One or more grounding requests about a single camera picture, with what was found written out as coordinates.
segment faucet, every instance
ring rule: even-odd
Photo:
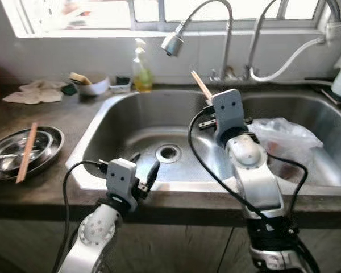
[[[247,62],[245,65],[245,71],[244,74],[241,77],[236,77],[233,75],[233,72],[231,70],[231,73],[227,73],[228,66],[227,66],[227,59],[228,59],[228,52],[229,52],[229,47],[230,47],[230,40],[231,40],[231,25],[232,25],[232,9],[231,5],[227,0],[208,0],[202,4],[200,4],[198,7],[196,7],[191,14],[187,17],[185,21],[182,21],[178,27],[176,28],[175,31],[173,31],[171,34],[169,34],[165,39],[163,40],[161,47],[162,49],[167,53],[168,56],[178,56],[178,53],[181,49],[182,44],[184,43],[184,38],[182,36],[182,33],[184,29],[186,29],[188,23],[190,22],[191,18],[193,15],[202,7],[207,5],[210,2],[221,2],[223,3],[226,8],[228,9],[228,22],[226,24],[226,37],[224,41],[224,49],[223,49],[223,59],[222,59],[222,65],[221,69],[219,71],[218,77],[215,76],[215,72],[213,71],[212,76],[210,77],[211,81],[225,81],[225,80],[239,80],[239,81],[247,81],[250,78],[257,82],[267,82],[267,81],[272,81],[276,77],[278,77],[282,72],[284,72],[288,66],[293,62],[293,60],[305,49],[307,49],[310,46],[313,46],[315,44],[324,44],[326,41],[330,42],[332,40],[337,40],[341,38],[341,16],[340,16],[340,8],[336,0],[325,0],[326,3],[328,4],[333,20],[332,22],[328,22],[327,28],[326,28],[326,34],[323,37],[318,37],[316,39],[313,39],[311,41],[306,42],[302,46],[299,47],[295,51],[294,54],[291,55],[291,57],[287,60],[287,62],[274,74],[267,76],[267,77],[257,77],[254,73],[252,63],[253,63],[253,58],[255,55],[256,51],[256,45],[257,41],[260,36],[260,29],[263,24],[263,21],[265,19],[265,14],[267,13],[268,9],[270,6],[276,2],[277,0],[271,0],[269,4],[265,7],[264,11],[261,13],[259,19],[255,23],[255,30],[253,33],[253,37],[251,39],[251,44],[250,44],[250,50],[249,50],[249,55],[247,58]]]
[[[191,14],[188,16],[188,18],[185,21],[182,21],[175,31],[173,31],[170,35],[165,37],[164,41],[161,44],[162,49],[167,53],[168,56],[178,56],[178,53],[181,49],[181,46],[184,42],[184,38],[182,37],[182,33],[184,29],[186,29],[188,23],[191,21],[193,15],[202,7],[206,6],[208,3],[211,2],[221,2],[223,3],[227,10],[228,10],[228,22],[226,23],[226,37],[224,41],[224,47],[223,47],[223,57],[222,57],[222,65],[219,72],[219,76],[216,77],[215,74],[210,77],[211,80],[217,80],[217,81],[224,81],[226,77],[226,69],[227,69],[227,59],[228,59],[228,52],[230,47],[230,39],[231,39],[231,25],[232,25],[232,10],[231,5],[227,0],[208,0],[202,4],[200,4],[198,7],[196,7]]]

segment gray countertop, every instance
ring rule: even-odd
[[[17,86],[2,86],[9,94]],[[195,86],[177,86],[195,89]],[[63,220],[62,179],[65,162],[103,101],[110,93],[79,99],[64,96],[62,102],[38,105],[11,104],[0,100],[0,139],[29,128],[34,121],[59,128],[65,143],[59,158],[43,173],[22,184],[0,183],[0,218]],[[71,178],[68,184],[71,220],[80,220],[93,210],[105,191],[80,190]],[[341,228],[341,196],[300,196],[296,217],[303,228]],[[240,205],[226,193],[152,192],[139,205],[129,222],[154,224],[189,224],[214,226],[244,225]]]

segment plastic bag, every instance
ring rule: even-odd
[[[323,147],[323,143],[310,130],[285,118],[255,119],[248,128],[270,154],[297,161],[307,168],[313,167],[311,149]],[[294,166],[277,160],[271,160],[269,167],[274,174],[285,179],[295,178],[299,176],[296,172],[300,172]]]

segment yellow liquid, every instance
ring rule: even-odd
[[[139,92],[144,92],[144,93],[148,92],[149,93],[153,89],[153,83],[152,82],[151,83],[144,83],[141,80],[139,80],[138,77],[135,77],[134,84],[135,84],[136,90]]]

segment sink basin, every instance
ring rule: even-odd
[[[341,111],[313,92],[245,92],[242,96],[246,117],[284,117],[305,126],[324,143],[324,148],[314,151],[316,168],[301,194],[341,195]],[[66,165],[82,159],[129,159],[139,152],[136,176],[141,181],[155,160],[162,163],[154,190],[223,192],[187,143],[188,124],[204,106],[203,94],[188,90],[114,96],[102,105]],[[194,130],[193,139],[207,165],[236,190],[231,165],[215,145],[212,130]],[[79,166],[73,175],[83,189],[106,189],[105,176],[93,166]],[[293,192],[295,183],[278,180],[282,193]]]

